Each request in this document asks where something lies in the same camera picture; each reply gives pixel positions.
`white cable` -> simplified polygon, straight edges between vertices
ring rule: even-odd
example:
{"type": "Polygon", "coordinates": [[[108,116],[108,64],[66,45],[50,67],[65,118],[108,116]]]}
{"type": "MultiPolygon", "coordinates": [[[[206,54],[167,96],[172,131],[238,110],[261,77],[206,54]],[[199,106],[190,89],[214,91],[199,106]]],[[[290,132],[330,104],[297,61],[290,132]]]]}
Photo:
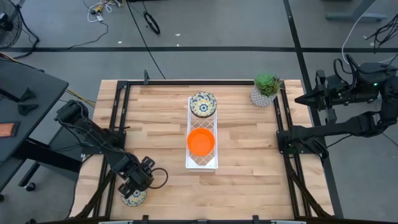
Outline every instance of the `white cable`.
{"type": "Polygon", "coordinates": [[[88,22],[98,22],[98,19],[96,19],[96,20],[94,20],[94,21],[91,21],[91,20],[90,20],[90,12],[91,12],[91,9],[92,9],[94,6],[97,6],[97,5],[99,5],[99,4],[102,4],[102,1],[100,1],[99,3],[97,3],[97,4],[95,4],[95,5],[92,5],[92,6],[88,9],[88,12],[87,12],[87,21],[88,21],[88,22]]]}
{"type": "Polygon", "coordinates": [[[353,28],[351,28],[350,32],[348,33],[347,39],[346,41],[344,41],[343,46],[341,47],[341,56],[343,56],[344,61],[347,63],[347,65],[349,65],[349,63],[347,62],[346,57],[344,56],[344,46],[346,45],[351,33],[353,32],[356,24],[361,20],[361,18],[363,17],[363,15],[365,15],[365,13],[372,7],[372,5],[374,4],[374,2],[368,7],[367,10],[365,10],[362,15],[358,18],[358,20],[354,23],[353,28]]]}
{"type": "Polygon", "coordinates": [[[394,56],[392,56],[391,58],[389,58],[389,59],[385,59],[385,60],[382,60],[382,61],[381,61],[381,62],[379,62],[379,63],[388,62],[388,61],[390,61],[390,60],[394,59],[394,57],[396,57],[396,56],[394,55],[394,56]]]}
{"type": "MultiPolygon", "coordinates": [[[[91,21],[90,20],[90,12],[91,12],[91,9],[92,8],[94,8],[95,6],[97,6],[97,5],[100,5],[100,4],[102,4],[104,2],[104,0],[101,0],[99,3],[97,3],[97,4],[94,4],[94,5],[92,5],[92,6],[90,6],[90,8],[88,9],[88,12],[87,12],[87,21],[88,22],[98,22],[99,20],[98,19],[96,19],[96,20],[94,20],[94,21],[91,21]]],[[[111,5],[115,5],[116,3],[111,3],[111,2],[107,2],[105,5],[104,5],[104,7],[105,7],[105,9],[106,9],[106,11],[108,12],[108,13],[112,13],[112,7],[111,7],[111,5]]]]}

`wooden table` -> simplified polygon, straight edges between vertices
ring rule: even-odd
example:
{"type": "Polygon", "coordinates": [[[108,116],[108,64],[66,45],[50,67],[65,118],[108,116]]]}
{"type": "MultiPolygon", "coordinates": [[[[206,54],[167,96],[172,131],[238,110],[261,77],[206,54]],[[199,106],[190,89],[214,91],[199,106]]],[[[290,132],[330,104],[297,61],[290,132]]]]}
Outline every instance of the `wooden table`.
{"type": "MultiPolygon", "coordinates": [[[[103,80],[93,121],[109,127],[117,80],[103,80]]],[[[303,94],[300,80],[285,80],[294,124],[311,126],[308,109],[294,98],[303,94]]],[[[132,86],[126,117],[125,150],[139,159],[149,156],[156,167],[169,172],[169,181],[159,190],[148,190],[138,207],[122,203],[116,181],[111,219],[151,220],[250,220],[293,218],[284,160],[279,154],[274,106],[258,108],[251,103],[249,85],[154,85],[132,86]],[[185,168],[187,98],[210,91],[218,100],[218,169],[215,174],[196,174],[185,168]]],[[[281,97],[280,108],[283,110],[281,97]]],[[[119,124],[121,110],[116,124],[119,124]]],[[[282,117],[287,127],[285,113],[282,117]]],[[[318,156],[300,155],[307,188],[328,212],[333,213],[323,167],[318,156]]],[[[80,171],[71,216],[89,201],[98,186],[102,156],[93,156],[80,171]]],[[[165,175],[154,172],[153,185],[165,175]]],[[[296,188],[300,214],[301,194],[296,188]]],[[[105,190],[100,215],[104,213],[105,190]]]]}

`black desk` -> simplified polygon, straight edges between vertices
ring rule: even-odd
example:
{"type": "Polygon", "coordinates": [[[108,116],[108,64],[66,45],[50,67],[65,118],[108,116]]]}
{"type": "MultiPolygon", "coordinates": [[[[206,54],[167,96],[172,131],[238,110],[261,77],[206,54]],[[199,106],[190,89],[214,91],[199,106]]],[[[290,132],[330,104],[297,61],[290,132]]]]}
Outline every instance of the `black desk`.
{"type": "Polygon", "coordinates": [[[2,77],[7,77],[8,80],[17,82],[21,86],[29,87],[36,97],[28,99],[22,104],[38,104],[39,107],[27,116],[21,116],[18,113],[16,102],[6,98],[0,100],[0,123],[19,122],[14,137],[0,138],[0,192],[26,159],[35,160],[36,163],[20,185],[25,184],[32,177],[39,166],[37,162],[78,172],[80,161],[53,152],[49,145],[29,138],[29,135],[62,96],[68,83],[34,68],[3,59],[0,60],[0,80],[2,77]]]}

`table leg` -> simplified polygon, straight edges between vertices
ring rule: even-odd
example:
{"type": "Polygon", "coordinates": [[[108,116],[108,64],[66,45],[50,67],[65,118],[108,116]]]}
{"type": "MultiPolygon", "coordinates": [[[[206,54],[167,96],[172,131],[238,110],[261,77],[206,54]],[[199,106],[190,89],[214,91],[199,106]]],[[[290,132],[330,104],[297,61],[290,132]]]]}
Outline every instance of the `table leg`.
{"type": "Polygon", "coordinates": [[[38,162],[35,162],[32,167],[29,169],[29,171],[25,174],[24,178],[19,182],[18,186],[20,187],[25,187],[27,191],[32,191],[35,189],[35,184],[30,182],[30,179],[32,176],[35,174],[37,169],[40,167],[40,164],[38,162]]]}
{"type": "Polygon", "coordinates": [[[14,156],[32,159],[73,172],[79,172],[81,165],[81,162],[76,159],[51,151],[30,141],[22,143],[14,156]]]}

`blue patterned bowl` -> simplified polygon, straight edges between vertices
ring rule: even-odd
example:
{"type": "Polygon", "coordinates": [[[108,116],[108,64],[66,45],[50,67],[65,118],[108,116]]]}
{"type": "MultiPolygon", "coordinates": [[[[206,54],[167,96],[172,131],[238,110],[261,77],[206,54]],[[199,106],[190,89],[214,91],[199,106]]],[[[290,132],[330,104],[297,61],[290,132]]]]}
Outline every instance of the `blue patterned bowl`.
{"type": "Polygon", "coordinates": [[[125,198],[121,194],[122,201],[125,205],[130,207],[136,207],[144,202],[145,198],[147,197],[147,190],[141,192],[136,190],[129,198],[125,198]]]}
{"type": "Polygon", "coordinates": [[[212,93],[201,91],[191,97],[189,107],[198,118],[208,118],[216,112],[217,99],[212,93]]]}

